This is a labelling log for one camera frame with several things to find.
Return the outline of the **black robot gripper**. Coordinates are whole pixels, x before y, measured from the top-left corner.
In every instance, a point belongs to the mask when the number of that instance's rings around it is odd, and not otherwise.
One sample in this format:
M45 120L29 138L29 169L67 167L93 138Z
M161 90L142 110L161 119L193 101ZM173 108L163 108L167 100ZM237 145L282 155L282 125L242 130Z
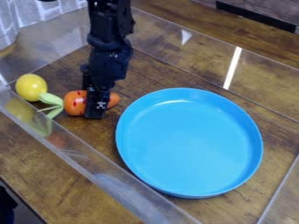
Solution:
M83 73L82 89L87 90L85 116L101 119L110 102L110 91L115 82L127 77L127 68L134 48L130 43L91 47L89 63L81 67Z

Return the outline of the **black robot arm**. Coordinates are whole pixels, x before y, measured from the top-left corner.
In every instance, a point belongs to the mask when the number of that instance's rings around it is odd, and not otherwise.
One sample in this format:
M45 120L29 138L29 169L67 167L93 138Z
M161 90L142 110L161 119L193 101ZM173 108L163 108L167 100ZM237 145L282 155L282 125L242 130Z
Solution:
M134 48L127 36L134 33L131 0L87 0L91 46L89 63L82 66L87 91L85 116L101 119L109 109L111 88L127 77Z

